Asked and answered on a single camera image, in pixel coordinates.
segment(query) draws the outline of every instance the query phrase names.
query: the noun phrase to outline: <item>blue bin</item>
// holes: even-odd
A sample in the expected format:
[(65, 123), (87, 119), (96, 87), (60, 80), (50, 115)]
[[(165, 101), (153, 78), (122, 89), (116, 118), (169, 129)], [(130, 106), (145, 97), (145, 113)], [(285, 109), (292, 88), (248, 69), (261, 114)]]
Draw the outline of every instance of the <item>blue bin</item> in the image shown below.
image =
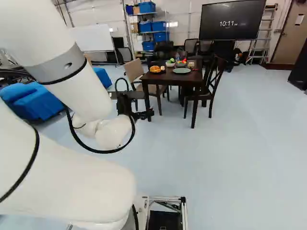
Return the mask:
[(144, 51), (153, 51), (154, 50), (154, 42), (143, 42), (142, 43)]
[(155, 42), (164, 42), (164, 41), (168, 41), (169, 39), (169, 32), (160, 32), (160, 33), (155, 33), (153, 35), (154, 37), (154, 41)]
[(140, 22), (139, 29), (141, 33), (151, 32), (152, 31), (152, 23), (151, 22)]
[(126, 12), (128, 15), (133, 15), (133, 6), (126, 5)]
[(150, 13), (155, 12), (155, 3), (150, 2), (141, 2), (139, 3), (140, 13)]
[(153, 31), (165, 31), (166, 30), (166, 22), (152, 22)]

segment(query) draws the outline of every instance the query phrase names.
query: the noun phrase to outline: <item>ladder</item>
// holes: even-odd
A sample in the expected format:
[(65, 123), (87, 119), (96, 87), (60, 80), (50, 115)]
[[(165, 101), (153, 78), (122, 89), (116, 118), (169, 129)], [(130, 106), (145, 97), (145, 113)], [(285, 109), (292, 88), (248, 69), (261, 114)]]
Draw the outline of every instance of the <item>ladder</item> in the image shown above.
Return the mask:
[[(263, 62), (266, 62), (268, 59), (269, 54), (269, 45), (271, 40), (271, 32), (272, 32), (272, 22), (274, 20), (275, 12), (277, 11), (278, 3), (275, 5), (266, 5), (264, 8), (263, 15), (265, 15), (267, 12), (271, 15), (269, 17), (265, 16), (261, 20), (261, 24), (257, 33), (257, 38), (255, 40), (250, 41), (249, 48), (248, 48), (248, 58), (246, 60), (246, 64), (250, 63), (252, 64), (254, 58), (260, 58), (260, 64)], [(268, 26), (266, 28), (263, 27), (263, 22), (268, 22)]]

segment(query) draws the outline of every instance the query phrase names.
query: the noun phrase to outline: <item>television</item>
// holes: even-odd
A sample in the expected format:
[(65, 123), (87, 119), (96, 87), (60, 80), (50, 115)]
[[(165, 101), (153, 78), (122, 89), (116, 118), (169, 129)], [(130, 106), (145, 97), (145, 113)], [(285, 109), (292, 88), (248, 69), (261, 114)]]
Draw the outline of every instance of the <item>television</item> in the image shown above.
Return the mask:
[(265, 0), (240, 0), (202, 5), (200, 40), (257, 38)]

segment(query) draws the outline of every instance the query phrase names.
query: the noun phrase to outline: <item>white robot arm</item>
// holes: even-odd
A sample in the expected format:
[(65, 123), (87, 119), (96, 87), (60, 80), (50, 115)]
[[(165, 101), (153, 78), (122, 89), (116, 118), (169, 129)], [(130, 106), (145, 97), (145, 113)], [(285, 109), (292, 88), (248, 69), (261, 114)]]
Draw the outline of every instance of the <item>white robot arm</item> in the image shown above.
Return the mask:
[[(108, 93), (50, 0), (1, 0), (0, 47), (87, 123), (106, 149), (131, 129), (111, 111)], [(119, 230), (136, 194), (133, 175), (38, 134), (0, 100), (0, 214), (61, 219), (87, 229)]]

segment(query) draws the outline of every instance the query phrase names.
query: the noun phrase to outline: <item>dining table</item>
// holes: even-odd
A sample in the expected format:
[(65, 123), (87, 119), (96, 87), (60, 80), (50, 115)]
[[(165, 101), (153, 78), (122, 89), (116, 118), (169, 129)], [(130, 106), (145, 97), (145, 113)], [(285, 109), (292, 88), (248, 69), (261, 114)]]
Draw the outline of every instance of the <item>dining table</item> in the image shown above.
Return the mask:
[(177, 74), (173, 72), (174, 68), (167, 67), (164, 73), (151, 73), (148, 71), (145, 73), (140, 80), (142, 81), (143, 92), (145, 96), (146, 110), (150, 110), (149, 92), (148, 85), (176, 85), (180, 87), (194, 87), (195, 88), (195, 100), (193, 103), (192, 123), (191, 128), (195, 127), (196, 113), (198, 106), (198, 97), (200, 89), (203, 84), (202, 71), (192, 70), (190, 73)]

